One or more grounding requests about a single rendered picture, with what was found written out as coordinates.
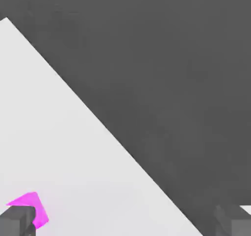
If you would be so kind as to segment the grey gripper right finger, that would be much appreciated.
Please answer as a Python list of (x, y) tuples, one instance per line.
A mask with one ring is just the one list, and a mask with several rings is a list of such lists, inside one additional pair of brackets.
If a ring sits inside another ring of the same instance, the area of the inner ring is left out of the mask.
[(251, 236), (251, 215), (240, 206), (217, 205), (214, 216), (215, 236)]

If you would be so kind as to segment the small magenta cube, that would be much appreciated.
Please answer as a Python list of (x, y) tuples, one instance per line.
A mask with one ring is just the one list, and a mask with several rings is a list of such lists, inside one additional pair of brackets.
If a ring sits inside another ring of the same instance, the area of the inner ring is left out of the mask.
[(37, 192), (28, 192), (6, 204), (7, 206), (31, 206), (35, 208), (36, 215), (33, 224), (36, 229), (48, 223), (49, 218)]

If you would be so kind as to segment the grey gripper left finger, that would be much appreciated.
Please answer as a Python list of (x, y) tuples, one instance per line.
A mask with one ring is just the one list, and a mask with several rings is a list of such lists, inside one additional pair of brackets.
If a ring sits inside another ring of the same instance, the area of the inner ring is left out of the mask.
[(0, 215), (0, 236), (36, 236), (35, 207), (10, 206)]

